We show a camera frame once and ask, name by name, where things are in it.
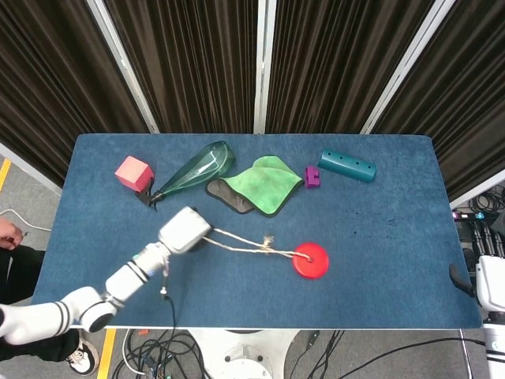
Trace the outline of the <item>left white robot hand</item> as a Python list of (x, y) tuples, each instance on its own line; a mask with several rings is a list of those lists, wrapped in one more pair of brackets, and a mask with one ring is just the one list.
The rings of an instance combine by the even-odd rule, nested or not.
[(191, 250), (211, 231), (211, 225), (193, 208), (184, 207), (159, 230), (159, 241), (171, 253)]

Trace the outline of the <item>green and gray cloth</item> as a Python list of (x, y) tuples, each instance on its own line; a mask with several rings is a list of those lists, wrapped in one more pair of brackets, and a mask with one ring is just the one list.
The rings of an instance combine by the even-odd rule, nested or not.
[(210, 181), (206, 193), (238, 214), (257, 211), (273, 217), (303, 183), (279, 157), (261, 156), (240, 174)]

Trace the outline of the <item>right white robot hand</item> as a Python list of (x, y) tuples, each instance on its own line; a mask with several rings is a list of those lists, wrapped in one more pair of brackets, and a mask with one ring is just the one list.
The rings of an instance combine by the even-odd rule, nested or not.
[(487, 312), (505, 313), (505, 258), (480, 256), (476, 264), (476, 286), (464, 282), (455, 264), (449, 265), (453, 285), (478, 300)]

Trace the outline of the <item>pink foam cube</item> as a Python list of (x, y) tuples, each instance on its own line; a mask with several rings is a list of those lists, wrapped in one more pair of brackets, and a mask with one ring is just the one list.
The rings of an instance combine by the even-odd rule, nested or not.
[(121, 184), (136, 192), (144, 191), (154, 178), (150, 166), (133, 156), (127, 156), (114, 175)]

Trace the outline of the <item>person's black trouser leg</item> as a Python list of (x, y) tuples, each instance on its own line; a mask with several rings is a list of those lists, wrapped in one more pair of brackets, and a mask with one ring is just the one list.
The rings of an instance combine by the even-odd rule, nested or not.
[[(28, 246), (15, 250), (0, 247), (0, 304), (11, 305), (33, 296), (42, 267), (44, 252)], [(31, 355), (48, 362), (63, 362), (79, 347), (75, 330), (23, 345), (12, 345), (0, 337), (0, 361)]]

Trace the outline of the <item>person's bare hand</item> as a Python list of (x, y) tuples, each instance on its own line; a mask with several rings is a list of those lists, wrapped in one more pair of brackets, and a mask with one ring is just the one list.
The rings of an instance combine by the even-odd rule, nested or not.
[(0, 217), (0, 248), (15, 250), (23, 241), (22, 230), (10, 220)]

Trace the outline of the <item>white partition frame post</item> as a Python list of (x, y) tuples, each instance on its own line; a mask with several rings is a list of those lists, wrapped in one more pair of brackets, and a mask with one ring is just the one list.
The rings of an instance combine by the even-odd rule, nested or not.
[(266, 130), (277, 0), (258, 0), (253, 133)]
[(380, 117), (393, 100), (403, 81), (407, 78), (432, 37), (436, 34), (454, 3), (455, 0), (434, 0), (427, 15), (411, 39), (406, 52), (399, 60), (379, 99), (362, 126), (360, 134), (370, 134), (374, 130)]
[(147, 98), (142, 91), (106, 3), (104, 0), (86, 0), (86, 2), (149, 132), (160, 133), (155, 117), (148, 105)]

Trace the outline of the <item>green transparent spray bottle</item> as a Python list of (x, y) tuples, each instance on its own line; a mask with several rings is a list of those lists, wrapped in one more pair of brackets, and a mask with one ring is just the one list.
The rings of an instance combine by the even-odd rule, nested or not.
[(154, 193), (154, 179), (151, 178), (146, 187), (135, 194), (143, 204), (156, 209), (156, 203), (169, 195), (224, 176), (235, 160), (231, 147), (225, 141), (213, 142), (200, 150)]

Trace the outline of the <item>black and white sneaker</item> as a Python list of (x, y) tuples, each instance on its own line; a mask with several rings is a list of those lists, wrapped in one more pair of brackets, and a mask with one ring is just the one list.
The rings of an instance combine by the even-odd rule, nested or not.
[(99, 354), (95, 346), (87, 341), (79, 332), (77, 336), (76, 350), (65, 361), (75, 374), (88, 376), (98, 369)]

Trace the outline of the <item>dark brown curtain panel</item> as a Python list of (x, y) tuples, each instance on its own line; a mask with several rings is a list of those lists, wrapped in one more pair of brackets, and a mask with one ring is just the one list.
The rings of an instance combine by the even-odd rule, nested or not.
[(86, 0), (0, 0), (0, 143), (62, 186), (84, 133), (146, 133)]
[(159, 130), (251, 133), (259, 0), (104, 0)]
[(359, 133), (434, 0), (278, 0), (266, 133)]
[(450, 200), (505, 170), (505, 0), (456, 0), (373, 133), (431, 137)]

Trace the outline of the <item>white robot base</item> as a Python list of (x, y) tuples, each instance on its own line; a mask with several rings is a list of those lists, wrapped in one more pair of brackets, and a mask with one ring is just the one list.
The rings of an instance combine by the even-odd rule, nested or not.
[(211, 379), (284, 379), (297, 329), (191, 328)]

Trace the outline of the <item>teal curved holder with holes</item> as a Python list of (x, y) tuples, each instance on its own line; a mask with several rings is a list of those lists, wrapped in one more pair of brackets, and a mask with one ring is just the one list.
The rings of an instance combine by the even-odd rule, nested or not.
[(376, 165), (331, 149), (324, 149), (318, 168), (343, 175), (361, 182), (370, 183), (376, 176)]

